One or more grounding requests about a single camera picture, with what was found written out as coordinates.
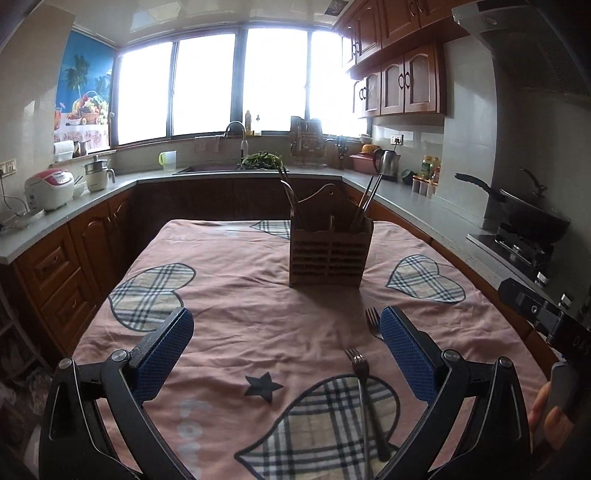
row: dish towel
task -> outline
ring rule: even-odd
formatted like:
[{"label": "dish towel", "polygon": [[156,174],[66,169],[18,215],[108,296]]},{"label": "dish towel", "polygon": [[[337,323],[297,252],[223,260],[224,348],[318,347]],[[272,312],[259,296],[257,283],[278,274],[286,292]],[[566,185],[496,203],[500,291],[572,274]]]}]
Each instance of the dish towel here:
[{"label": "dish towel", "polygon": [[220,135],[212,137],[195,137],[195,153],[219,153]]}]

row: countertop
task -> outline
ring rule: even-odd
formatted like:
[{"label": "countertop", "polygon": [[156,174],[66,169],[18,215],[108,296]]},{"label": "countertop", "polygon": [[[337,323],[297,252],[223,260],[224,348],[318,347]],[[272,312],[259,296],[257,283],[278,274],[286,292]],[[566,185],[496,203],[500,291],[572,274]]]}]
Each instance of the countertop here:
[{"label": "countertop", "polygon": [[[289,167],[293,178],[322,178],[328,181],[342,180],[344,183],[365,191],[370,175],[350,170],[332,168],[298,168]],[[85,191],[78,199],[71,200],[65,206],[46,213],[44,217],[24,229],[11,228],[0,235],[0,264],[12,263],[20,254],[41,238],[64,225],[67,221],[90,209],[92,206],[121,193],[138,183],[161,181],[204,180],[209,178],[277,178],[272,171],[223,171],[174,175],[175,171],[147,171],[117,176],[116,183],[109,184],[101,192]],[[501,264],[496,258],[467,239],[467,235],[490,233],[463,219],[459,215],[432,202],[430,199],[412,193],[411,188],[389,181],[382,181],[375,200],[397,213],[405,220],[420,228],[427,235],[457,255],[468,266],[475,270],[491,286],[498,288],[506,278],[515,278],[522,283],[523,279]],[[549,300],[551,298],[540,289],[538,293]]]}]

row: blue gripper pad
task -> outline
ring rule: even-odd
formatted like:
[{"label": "blue gripper pad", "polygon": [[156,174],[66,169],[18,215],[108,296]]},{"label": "blue gripper pad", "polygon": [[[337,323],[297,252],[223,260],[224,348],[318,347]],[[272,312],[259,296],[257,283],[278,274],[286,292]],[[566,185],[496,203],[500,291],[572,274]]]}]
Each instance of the blue gripper pad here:
[{"label": "blue gripper pad", "polygon": [[447,373],[441,350],[398,307],[384,309],[379,327],[414,396],[431,405]]},{"label": "blue gripper pad", "polygon": [[131,393],[141,404],[153,400],[164,385],[185,347],[193,337],[193,315],[175,309],[156,330],[146,335],[131,351],[129,366],[135,370]]}]

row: power cord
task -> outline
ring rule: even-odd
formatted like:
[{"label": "power cord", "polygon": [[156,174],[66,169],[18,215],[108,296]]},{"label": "power cord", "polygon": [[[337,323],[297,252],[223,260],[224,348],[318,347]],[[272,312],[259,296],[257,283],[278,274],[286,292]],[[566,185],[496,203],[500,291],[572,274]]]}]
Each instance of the power cord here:
[{"label": "power cord", "polygon": [[[2,198],[4,199],[4,203],[6,204],[6,206],[8,207],[8,209],[14,213],[14,215],[16,215],[17,217],[23,217],[28,213],[28,208],[27,208],[27,204],[24,202],[23,199],[20,199],[19,197],[12,197],[10,195],[6,195],[4,193],[4,172],[2,170],[0,170],[0,187],[2,187]],[[13,199],[13,200],[18,200],[19,202],[21,202],[24,207],[25,207],[25,213],[18,213],[14,208],[12,208],[8,202],[6,201],[6,199]]]}]

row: upper cabinet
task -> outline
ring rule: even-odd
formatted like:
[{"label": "upper cabinet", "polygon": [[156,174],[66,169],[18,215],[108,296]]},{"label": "upper cabinet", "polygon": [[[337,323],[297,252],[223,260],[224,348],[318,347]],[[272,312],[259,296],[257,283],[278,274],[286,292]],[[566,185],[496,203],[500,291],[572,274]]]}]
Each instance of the upper cabinet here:
[{"label": "upper cabinet", "polygon": [[397,57],[355,83],[354,113],[360,117],[393,113],[446,113],[446,72],[442,49],[423,45]]},{"label": "upper cabinet", "polygon": [[379,30],[378,0],[369,0],[355,15],[357,29],[357,62],[366,59],[382,48]]},{"label": "upper cabinet", "polygon": [[382,48],[378,0],[365,0],[339,28],[343,68],[349,70]]},{"label": "upper cabinet", "polygon": [[382,48],[421,28],[418,8],[409,0],[379,0]]},{"label": "upper cabinet", "polygon": [[404,57],[400,56],[382,69],[381,115],[404,113]]},{"label": "upper cabinet", "polygon": [[462,0],[414,0],[414,2],[421,18],[422,27],[450,17],[453,7],[467,3]]},{"label": "upper cabinet", "polygon": [[339,34],[343,49],[343,68],[349,70],[357,61],[355,19],[352,18],[349,20],[349,22],[341,28]]}]

